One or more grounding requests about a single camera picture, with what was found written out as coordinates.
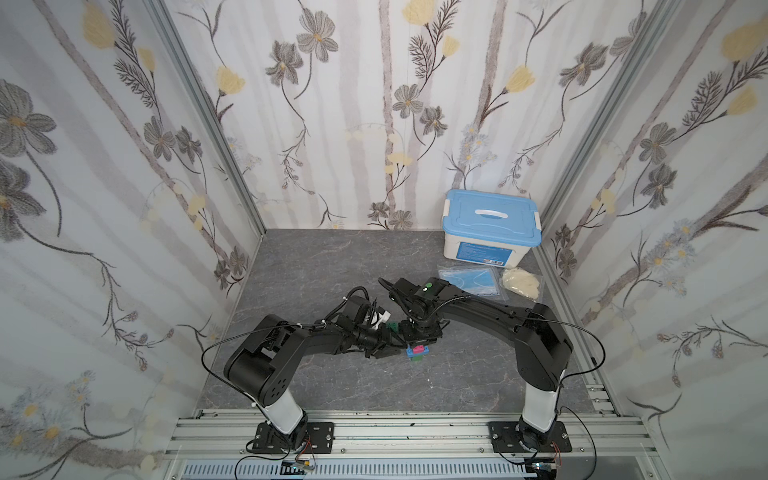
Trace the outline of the blue lego brick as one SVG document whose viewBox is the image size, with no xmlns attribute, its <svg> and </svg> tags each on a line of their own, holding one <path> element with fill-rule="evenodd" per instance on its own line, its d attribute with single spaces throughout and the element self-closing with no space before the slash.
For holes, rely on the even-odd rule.
<svg viewBox="0 0 768 480">
<path fill-rule="evenodd" d="M 428 353 L 429 353 L 429 350 L 427 348 L 423 348 L 423 349 L 407 349 L 406 350 L 406 354 L 407 354 L 409 359 L 421 358 L 421 357 L 423 357 L 424 355 L 426 355 Z"/>
</svg>

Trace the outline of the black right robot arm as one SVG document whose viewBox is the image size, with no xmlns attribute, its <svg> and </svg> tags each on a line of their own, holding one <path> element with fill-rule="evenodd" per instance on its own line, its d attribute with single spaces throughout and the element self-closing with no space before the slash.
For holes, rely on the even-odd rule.
<svg viewBox="0 0 768 480">
<path fill-rule="evenodd" d="M 435 277 L 423 285 L 404 278 L 396 282 L 381 278 L 379 284 L 404 313 L 399 332 L 411 346 L 437 342 L 445 322 L 463 323 L 510 345 L 518 375 L 526 383 L 523 428 L 539 435 L 551 431 L 573 344 L 549 307 L 498 303 Z"/>
</svg>

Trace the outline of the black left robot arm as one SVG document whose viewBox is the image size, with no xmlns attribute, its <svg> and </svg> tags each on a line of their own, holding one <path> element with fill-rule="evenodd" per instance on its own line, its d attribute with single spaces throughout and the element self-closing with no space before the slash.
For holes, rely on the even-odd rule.
<svg viewBox="0 0 768 480">
<path fill-rule="evenodd" d="M 276 432 L 294 440 L 304 433 L 307 415 L 289 386 L 304 357 L 396 355 L 406 344 L 386 326 L 387 319 L 385 310 L 360 295 L 345 298 L 310 325 L 270 314 L 227 360 L 224 377 L 252 398 Z"/>
</svg>

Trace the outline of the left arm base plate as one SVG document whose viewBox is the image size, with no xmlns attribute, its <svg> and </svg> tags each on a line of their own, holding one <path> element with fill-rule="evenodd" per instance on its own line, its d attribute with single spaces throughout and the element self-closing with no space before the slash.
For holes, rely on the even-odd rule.
<svg viewBox="0 0 768 480">
<path fill-rule="evenodd" d="M 251 454 L 284 454 L 289 451 L 311 452 L 316 455 L 330 454 L 335 440 L 333 422 L 308 422 L 299 424 L 291 434 L 281 433 L 271 424 L 258 425 L 252 440 L 246 444 Z"/>
</svg>

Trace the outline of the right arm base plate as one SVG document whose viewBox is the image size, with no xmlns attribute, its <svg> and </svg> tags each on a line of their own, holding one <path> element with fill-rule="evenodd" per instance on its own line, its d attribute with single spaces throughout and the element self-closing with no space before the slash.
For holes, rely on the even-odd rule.
<svg viewBox="0 0 768 480">
<path fill-rule="evenodd" d="M 491 421 L 487 423 L 493 451 L 505 454 L 571 453 L 570 436 L 561 421 L 555 421 L 547 432 L 517 421 Z"/>
</svg>

